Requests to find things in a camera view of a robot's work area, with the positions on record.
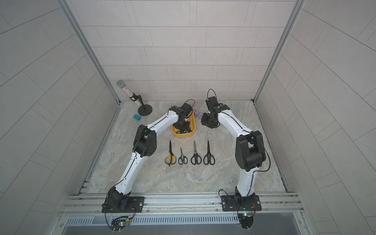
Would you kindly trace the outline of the yellow plastic storage box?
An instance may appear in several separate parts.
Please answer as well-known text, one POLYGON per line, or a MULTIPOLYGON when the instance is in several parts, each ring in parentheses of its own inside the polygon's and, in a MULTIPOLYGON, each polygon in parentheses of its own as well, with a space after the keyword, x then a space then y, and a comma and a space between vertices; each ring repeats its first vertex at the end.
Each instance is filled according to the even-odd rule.
POLYGON ((187 118, 180 118, 177 123, 171 126, 171 130, 177 138, 191 137, 196 130, 193 112, 187 118))

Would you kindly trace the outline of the small black scissors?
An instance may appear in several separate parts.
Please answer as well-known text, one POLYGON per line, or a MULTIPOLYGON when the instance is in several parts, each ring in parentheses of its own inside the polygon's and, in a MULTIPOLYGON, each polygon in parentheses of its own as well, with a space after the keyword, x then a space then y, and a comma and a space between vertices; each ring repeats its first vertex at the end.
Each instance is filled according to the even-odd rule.
POLYGON ((181 151, 181 156, 178 158, 178 163, 180 165, 187 164, 188 163, 188 158, 183 154, 182 148, 180 148, 181 151))

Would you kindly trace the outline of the yellow handle black scissors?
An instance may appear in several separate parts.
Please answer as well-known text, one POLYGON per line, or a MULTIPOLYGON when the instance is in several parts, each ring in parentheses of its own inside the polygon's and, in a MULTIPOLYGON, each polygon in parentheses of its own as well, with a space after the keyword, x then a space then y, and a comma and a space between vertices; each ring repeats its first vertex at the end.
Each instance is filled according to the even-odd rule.
POLYGON ((177 159, 175 155, 172 153, 172 143, 169 141, 169 155, 165 158, 165 163, 168 166, 174 165, 176 163, 177 159))

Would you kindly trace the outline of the silver blade black scissors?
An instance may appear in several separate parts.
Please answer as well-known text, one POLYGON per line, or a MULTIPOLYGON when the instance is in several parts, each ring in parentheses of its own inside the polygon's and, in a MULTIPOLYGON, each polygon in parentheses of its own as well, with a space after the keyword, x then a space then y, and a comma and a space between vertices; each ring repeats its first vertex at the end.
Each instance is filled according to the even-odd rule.
POLYGON ((193 146, 194 146, 194 153, 193 153, 193 156, 191 157, 191 163, 193 165, 199 165, 202 163, 202 158, 199 156, 197 152, 197 146, 196 146, 195 141, 193 141, 193 146))

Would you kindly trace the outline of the all black scissors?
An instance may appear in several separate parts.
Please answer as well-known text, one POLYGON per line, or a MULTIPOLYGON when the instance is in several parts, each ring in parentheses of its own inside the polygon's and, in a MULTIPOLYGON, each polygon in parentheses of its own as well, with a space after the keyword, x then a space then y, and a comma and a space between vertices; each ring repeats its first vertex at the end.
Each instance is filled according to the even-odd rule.
POLYGON ((207 141, 207 153, 206 153, 206 155, 203 158, 203 163, 205 165, 214 165, 215 164, 215 157, 211 153, 210 142, 209 141, 207 141))

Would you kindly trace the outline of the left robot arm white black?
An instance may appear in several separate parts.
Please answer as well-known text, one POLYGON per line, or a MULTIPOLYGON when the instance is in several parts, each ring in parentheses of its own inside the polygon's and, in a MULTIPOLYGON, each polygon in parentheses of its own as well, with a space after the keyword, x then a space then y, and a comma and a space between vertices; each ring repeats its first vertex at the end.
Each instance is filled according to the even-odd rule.
POLYGON ((186 119, 193 113, 193 108, 184 103, 181 107, 172 106, 168 112, 149 125, 140 125, 133 143, 132 156, 119 182, 111 187, 102 205, 103 213, 125 212, 133 184, 145 161, 157 149, 157 137, 168 127, 177 124, 179 130, 189 127, 186 119))

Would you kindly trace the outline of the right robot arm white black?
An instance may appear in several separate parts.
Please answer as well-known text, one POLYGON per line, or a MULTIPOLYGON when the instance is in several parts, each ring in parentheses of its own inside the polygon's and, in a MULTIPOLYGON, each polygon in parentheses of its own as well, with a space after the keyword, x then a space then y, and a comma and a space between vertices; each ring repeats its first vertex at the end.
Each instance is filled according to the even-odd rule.
POLYGON ((232 134, 236 140, 235 158, 240 167, 239 182, 235 189, 235 205, 240 210, 254 208, 260 211, 255 183, 257 173, 261 172, 262 163, 270 157, 266 155, 263 136, 259 131, 252 131, 235 117, 226 104, 211 103, 207 100, 209 112, 204 113, 201 123, 209 128, 217 128, 220 124, 232 134))

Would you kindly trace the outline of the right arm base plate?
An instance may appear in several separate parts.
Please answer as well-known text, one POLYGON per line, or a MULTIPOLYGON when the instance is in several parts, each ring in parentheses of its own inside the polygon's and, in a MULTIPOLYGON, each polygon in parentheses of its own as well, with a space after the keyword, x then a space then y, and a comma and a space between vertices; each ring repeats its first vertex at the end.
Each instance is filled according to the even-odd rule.
POLYGON ((259 212, 262 210, 259 196, 251 195, 246 198, 235 198, 234 195, 222 195, 221 196, 222 209, 224 212, 235 212, 235 211, 255 211, 259 212))

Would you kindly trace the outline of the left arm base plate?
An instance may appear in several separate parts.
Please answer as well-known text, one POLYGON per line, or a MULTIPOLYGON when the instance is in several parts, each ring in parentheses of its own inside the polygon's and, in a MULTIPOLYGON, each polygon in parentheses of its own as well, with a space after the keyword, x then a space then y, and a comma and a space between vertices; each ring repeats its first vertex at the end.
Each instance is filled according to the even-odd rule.
POLYGON ((121 198, 107 198, 102 205, 102 213, 131 213, 142 212, 145 197, 128 197, 126 200, 121 198))

